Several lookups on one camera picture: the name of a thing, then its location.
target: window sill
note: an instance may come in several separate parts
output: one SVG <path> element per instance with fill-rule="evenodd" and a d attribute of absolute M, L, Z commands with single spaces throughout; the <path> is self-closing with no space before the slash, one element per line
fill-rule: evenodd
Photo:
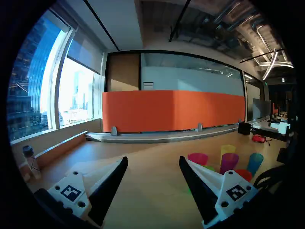
<path fill-rule="evenodd" d="M 34 134 L 31 134 L 31 135 L 24 136 L 24 137 L 21 137 L 19 139 L 13 140 L 13 141 L 10 142 L 10 144 L 15 145 L 15 144 L 18 144 L 18 143 L 23 142 L 25 140 L 31 139 L 33 137 L 44 135 L 44 134 L 47 134 L 47 133 L 50 133 L 50 132 L 53 132 L 53 131 L 58 131 L 58 130 L 64 129 L 66 127 L 71 127 L 71 126 L 75 126 L 75 125 L 78 125 L 78 124 L 90 122 L 90 121 L 93 121 L 93 120 L 96 120 L 96 119 L 99 119 L 99 118 L 87 119 L 87 120 L 84 120 L 84 121 L 79 121 L 77 123 L 71 123 L 71 124 L 68 124 L 68 125 L 61 126 L 59 129 L 53 128 L 53 129 L 49 129 L 49 130 L 46 130 L 46 131 L 41 131 L 41 132 L 38 132 L 38 133 L 34 133 Z"/>
<path fill-rule="evenodd" d="M 95 119 L 99 119 L 99 118 L 90 118 L 90 119 L 79 121 L 79 122 L 76 122 L 76 123 L 71 123 L 71 124 L 63 125 L 63 126 L 60 126 L 59 129 L 63 129 L 63 128 L 70 127 L 70 126 L 75 126 L 77 124 L 82 124 L 82 123 L 90 122 L 90 121 L 93 121 Z"/>

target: computer mouse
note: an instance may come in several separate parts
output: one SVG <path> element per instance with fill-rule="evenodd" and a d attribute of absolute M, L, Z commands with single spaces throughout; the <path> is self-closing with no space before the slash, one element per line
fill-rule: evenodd
<path fill-rule="evenodd" d="M 259 135 L 259 134 L 255 134 L 255 135 L 252 137 L 252 141 L 264 143 L 264 142 L 266 141 L 266 137 L 261 136 L 261 135 Z"/>

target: wooden table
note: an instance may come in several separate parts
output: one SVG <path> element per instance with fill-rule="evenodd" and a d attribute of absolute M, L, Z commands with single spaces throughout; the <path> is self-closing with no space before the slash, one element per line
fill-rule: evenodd
<path fill-rule="evenodd" d="M 67 152 L 42 172 L 43 179 L 31 181 L 34 192 L 50 188 L 66 174 L 91 172 L 103 165 L 128 157 L 128 168 L 104 219 L 108 228 L 200 228 L 201 215 L 178 165 L 179 156 L 205 153 L 207 165 L 219 171 L 220 148 L 236 147 L 236 169 L 246 169 L 252 153 L 261 153 L 264 161 L 252 183 L 262 172 L 281 165 L 276 161 L 285 142 L 273 139 L 268 144 L 251 141 L 252 134 L 237 132 L 206 139 L 160 144 L 113 144 L 85 142 Z"/>

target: black box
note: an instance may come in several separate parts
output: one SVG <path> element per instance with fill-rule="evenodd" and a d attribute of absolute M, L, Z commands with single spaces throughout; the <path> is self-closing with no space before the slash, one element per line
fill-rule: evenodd
<path fill-rule="evenodd" d="M 238 133 L 243 135 L 249 135 L 251 129 L 250 123 L 239 123 L 238 124 Z"/>

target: red cup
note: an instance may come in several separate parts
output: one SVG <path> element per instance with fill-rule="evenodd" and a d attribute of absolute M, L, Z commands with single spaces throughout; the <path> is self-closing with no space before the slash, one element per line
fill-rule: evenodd
<path fill-rule="evenodd" d="M 252 174 L 246 169 L 238 169 L 235 170 L 242 178 L 244 178 L 246 181 L 250 182 L 252 179 Z"/>
<path fill-rule="evenodd" d="M 196 164 L 206 165 L 209 156 L 204 153 L 191 153 L 188 155 L 188 159 Z"/>

